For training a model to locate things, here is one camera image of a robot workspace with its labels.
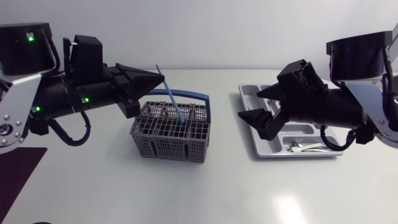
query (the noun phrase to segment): silver metal bracket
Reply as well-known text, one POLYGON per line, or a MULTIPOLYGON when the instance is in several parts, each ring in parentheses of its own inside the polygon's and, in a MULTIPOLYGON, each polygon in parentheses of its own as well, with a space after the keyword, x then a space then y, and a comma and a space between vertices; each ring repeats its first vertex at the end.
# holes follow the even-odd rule
POLYGON ((4 75, 0 72, 0 81, 11 84, 0 102, 0 154, 24 142, 22 134, 41 79, 41 73, 4 75))
POLYGON ((379 130, 377 138, 388 146, 398 148, 398 132, 390 129, 384 115, 382 90, 376 85, 381 77, 345 81, 345 86, 354 95, 363 110, 379 130))

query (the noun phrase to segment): cable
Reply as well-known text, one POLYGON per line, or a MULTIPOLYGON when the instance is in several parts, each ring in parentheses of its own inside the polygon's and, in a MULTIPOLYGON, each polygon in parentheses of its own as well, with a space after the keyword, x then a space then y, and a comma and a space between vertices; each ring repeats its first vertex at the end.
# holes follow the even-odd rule
POLYGON ((71 137, 69 137, 68 133, 63 130, 63 128, 58 124, 55 119, 51 119, 50 121, 48 121, 48 125, 55 131, 55 134, 57 134, 61 138, 61 140, 67 143, 69 146, 81 146, 87 141, 88 137, 90 136, 90 120, 88 119, 87 114, 84 111, 80 113, 86 123, 86 133, 80 140, 73 140, 71 137))
POLYGON ((398 116, 394 102, 396 93, 394 91, 392 67, 387 47, 383 47, 383 59, 384 67, 386 69, 386 73, 382 76, 383 111, 389 121, 389 127, 394 131, 398 131, 398 116))
POLYGON ((49 44, 50 44, 50 47, 51 47, 52 54, 54 54, 55 68, 51 72, 47 72, 47 73, 43 74, 43 77, 49 77, 49 76, 53 76, 53 75, 58 75, 57 72, 58 72, 58 70, 60 69, 60 66, 61 66, 60 57, 58 56, 57 48, 55 47, 54 42, 52 41, 51 38, 48 38, 48 40, 49 40, 49 44))
POLYGON ((338 146, 336 144, 331 143, 326 138, 325 129, 326 129, 326 126, 322 125, 321 126, 321 138, 322 138, 323 142, 325 143, 325 145, 329 149, 331 149, 333 151, 344 151, 344 150, 346 150, 354 142, 354 140, 356 139, 356 131, 354 129, 352 129, 347 134, 346 144, 344 146, 338 146))

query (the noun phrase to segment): blue straw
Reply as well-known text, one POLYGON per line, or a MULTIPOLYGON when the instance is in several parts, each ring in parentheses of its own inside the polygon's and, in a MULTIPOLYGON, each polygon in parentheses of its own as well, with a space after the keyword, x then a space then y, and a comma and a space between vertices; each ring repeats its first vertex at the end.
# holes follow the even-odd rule
MULTIPOLYGON (((159 72, 159 74, 163 75, 162 72, 160 71, 159 66, 156 65, 156 68, 157 68, 157 71, 159 72)), ((172 99, 173 105, 174 105, 174 107, 175 107, 175 110, 177 110, 177 113, 178 113, 178 116, 179 116, 180 119, 181 119, 181 122, 184 123, 184 122, 185 122, 184 117, 182 116, 182 114, 181 114, 181 112, 180 112, 180 109, 178 108, 178 106, 177 106, 177 104, 176 104, 176 102, 175 102, 175 100, 174 100, 173 94, 172 94, 172 92, 170 91, 170 88, 169 88, 169 85, 168 85, 167 82, 166 82, 166 79, 164 79, 164 82, 163 82, 163 83, 164 83, 164 86, 166 87, 167 92, 169 93, 170 99, 172 99)))

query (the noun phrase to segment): blue handle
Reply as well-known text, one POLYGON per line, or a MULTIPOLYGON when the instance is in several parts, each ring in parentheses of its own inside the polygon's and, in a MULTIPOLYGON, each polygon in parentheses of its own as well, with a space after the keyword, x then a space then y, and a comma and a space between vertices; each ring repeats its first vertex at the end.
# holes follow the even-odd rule
MULTIPOLYGON (((205 102, 206 107, 206 122, 211 124, 211 115, 210 115, 210 97, 206 94, 195 93, 192 91, 185 90, 170 90, 173 96, 182 96, 187 98, 192 98, 196 100, 203 100, 205 102)), ((147 95, 168 95, 168 91, 165 89, 154 89, 147 93, 147 95)))

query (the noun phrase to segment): table surface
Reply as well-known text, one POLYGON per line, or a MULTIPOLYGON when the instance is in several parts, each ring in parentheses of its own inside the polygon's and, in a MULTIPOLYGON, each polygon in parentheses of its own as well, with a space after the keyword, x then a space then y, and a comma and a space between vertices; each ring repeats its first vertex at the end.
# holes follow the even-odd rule
MULTIPOLYGON (((47 147, 4 223, 398 223, 398 149, 378 139, 330 158, 260 159, 241 121, 239 84, 273 84, 276 70, 164 70, 171 88, 210 95, 204 164, 142 158, 134 119, 116 105, 88 111, 86 144, 50 131, 23 146, 47 147)), ((181 103, 201 101, 176 98, 181 103)), ((145 96, 145 101, 170 101, 145 96)), ((79 114, 58 122, 74 139, 79 114)), ((340 142, 346 129, 333 128, 340 142)))

